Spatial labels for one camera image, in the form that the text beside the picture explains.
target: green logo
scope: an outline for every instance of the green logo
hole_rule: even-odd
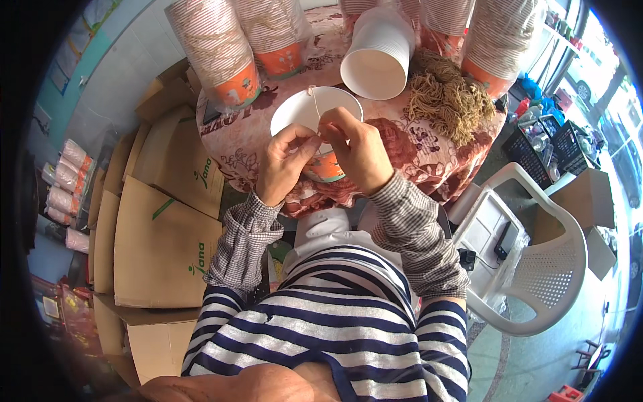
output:
[[[200,242],[199,243],[199,266],[197,266],[197,264],[192,264],[188,266],[188,271],[192,272],[192,276],[194,276],[194,273],[196,272],[196,270],[199,270],[201,271],[202,274],[205,274],[205,271],[203,270],[203,268],[205,268],[204,251],[205,251],[205,244]]]
[[[208,158],[208,160],[205,161],[205,166],[203,167],[203,173],[198,173],[196,170],[193,172],[194,173],[194,179],[198,180],[201,178],[203,180],[203,185],[205,188],[208,188],[208,182],[205,181],[205,179],[208,177],[208,172],[210,171],[210,165],[212,164],[212,160]]]

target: pink tablecloth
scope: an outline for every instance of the pink tablecloth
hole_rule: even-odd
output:
[[[340,78],[340,62],[349,44],[341,38],[339,8],[315,8],[306,16],[312,23],[318,57],[309,60],[305,71],[284,81],[265,81],[263,93],[250,106],[207,125],[203,125],[207,99],[203,92],[199,97],[197,122],[201,139],[232,187],[239,191],[249,192],[257,180],[260,152],[270,139],[270,119],[284,100],[311,84],[348,90]],[[365,121],[379,129],[393,166],[440,203],[453,201],[485,160],[505,114],[496,113],[491,121],[480,122],[473,132],[475,139],[456,148],[451,140],[434,133],[431,122],[408,119],[403,112],[408,95],[407,90],[387,101],[358,100]],[[361,196],[348,178],[317,183],[302,176],[286,197],[282,213],[299,218],[332,206],[351,207]]]

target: checkered sleeve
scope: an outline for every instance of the checkered sleeve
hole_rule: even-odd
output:
[[[370,199],[379,218],[373,241],[401,254],[413,291],[422,298],[466,298],[469,278],[437,222],[438,203],[399,172]]]
[[[266,246],[284,234],[276,220],[282,206],[283,202],[266,206],[253,190],[245,203],[230,208],[223,217],[226,233],[219,239],[203,280],[230,288],[246,300],[261,282],[261,255]]]

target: hand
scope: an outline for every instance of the hand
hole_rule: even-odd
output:
[[[336,107],[321,116],[319,130],[331,143],[341,169],[366,195],[375,194],[393,177],[384,143],[372,125]]]
[[[255,192],[267,206],[278,205],[292,191],[303,167],[320,148],[322,139],[308,127],[293,123],[270,140],[259,165]]]

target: cable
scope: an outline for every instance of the cable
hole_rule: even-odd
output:
[[[485,264],[487,267],[491,268],[492,270],[497,270],[500,267],[500,265],[498,265],[497,267],[492,267],[485,260],[483,260],[480,257],[478,257],[477,254],[476,254],[476,260],[480,261],[482,264]]]

